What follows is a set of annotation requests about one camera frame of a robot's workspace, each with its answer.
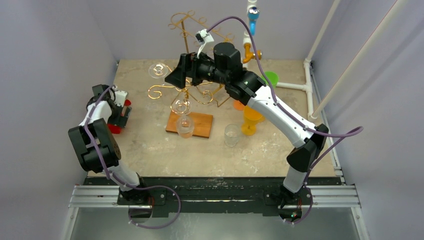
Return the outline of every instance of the white pipe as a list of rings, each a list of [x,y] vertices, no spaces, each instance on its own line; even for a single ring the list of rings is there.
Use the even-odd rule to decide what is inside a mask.
[[[312,80],[311,80],[311,62],[305,59],[303,62],[303,67],[305,68],[305,92],[306,92],[306,101],[307,101],[307,118],[310,120],[317,119],[312,116],[314,112],[314,99],[312,98]]]
[[[286,88],[286,89],[296,89],[296,90],[306,90],[306,86],[304,84],[293,84],[293,83],[286,83],[286,82],[278,82],[277,87],[279,88]]]
[[[322,27],[319,30],[318,35],[316,36],[315,42],[313,42],[312,48],[310,49],[309,54],[306,57],[306,60],[308,62],[311,62],[312,56],[317,50],[318,44],[320,44],[321,39],[323,38],[323,35],[326,32],[326,29],[329,26],[331,19],[333,18],[334,12],[339,6],[339,3],[340,3],[340,0],[334,0],[332,2],[332,5],[330,10],[328,11],[327,17],[325,17],[324,23],[322,24]]]
[[[396,2],[393,4],[393,6],[391,6],[390,10],[386,13],[386,15],[383,17],[381,22],[377,25],[375,30],[372,32],[371,36],[369,36],[368,40],[363,44],[363,46],[360,48],[359,52],[352,59],[350,64],[347,66],[347,68],[344,70],[344,72],[341,74],[341,76],[338,78],[338,80],[332,86],[330,91],[322,99],[321,103],[315,109],[315,111],[313,112],[311,117],[316,118],[318,116],[318,114],[320,114],[320,112],[324,109],[324,107],[333,98],[334,94],[339,90],[339,88],[343,84],[343,82],[347,79],[347,76],[350,75],[352,69],[354,69],[357,66],[357,64],[361,61],[361,59],[364,57],[364,55],[368,53],[369,49],[373,46],[376,39],[378,39],[380,34],[389,25],[390,21],[394,18],[394,16],[396,16],[396,13],[400,9],[402,9],[402,7],[407,2],[408,1],[405,1],[405,0],[396,0]]]

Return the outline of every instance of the brass pipe fitting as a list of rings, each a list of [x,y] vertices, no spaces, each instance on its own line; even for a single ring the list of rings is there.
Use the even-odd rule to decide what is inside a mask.
[[[247,64],[250,60],[252,60],[253,58],[256,58],[256,56],[259,56],[259,60],[261,60],[262,58],[262,52],[261,50],[257,51],[257,54],[255,54],[254,52],[251,52],[251,44],[246,42],[244,44],[244,59],[243,59],[243,64]]]

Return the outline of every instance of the yellow cup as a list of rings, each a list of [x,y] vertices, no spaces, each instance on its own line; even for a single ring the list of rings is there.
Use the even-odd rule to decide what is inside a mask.
[[[244,123],[241,125],[241,132],[244,135],[252,136],[256,133],[256,124],[258,124],[263,116],[246,106],[243,110]]]

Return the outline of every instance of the white wall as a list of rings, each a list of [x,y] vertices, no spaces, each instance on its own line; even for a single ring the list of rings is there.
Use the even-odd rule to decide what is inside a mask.
[[[85,0],[0,3],[1,239],[57,240],[81,169],[68,129],[115,60]]]
[[[314,57],[322,95],[394,2],[350,1],[341,8]],[[335,133],[364,126],[337,152],[373,240],[422,239],[424,233],[424,2],[406,2],[325,108]]]
[[[195,10],[208,26],[231,15],[246,19],[247,0],[88,0],[90,10],[117,59],[177,59],[185,52],[177,29],[168,27],[178,12]],[[304,59],[333,0],[258,0],[261,16],[255,39],[267,59]],[[187,24],[195,33],[202,28]],[[223,23],[225,33],[235,34],[242,49],[243,26],[235,20]],[[190,51],[196,48],[191,38]]]

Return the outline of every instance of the orange cutting board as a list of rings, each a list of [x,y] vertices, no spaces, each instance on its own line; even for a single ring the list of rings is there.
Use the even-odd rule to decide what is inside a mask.
[[[199,138],[208,139],[211,135],[212,121],[214,116],[210,114],[192,112],[189,116],[194,121],[193,136]],[[166,125],[165,131],[167,133],[178,134],[177,132],[177,120],[180,116],[175,114],[173,111],[169,114],[168,124]]]

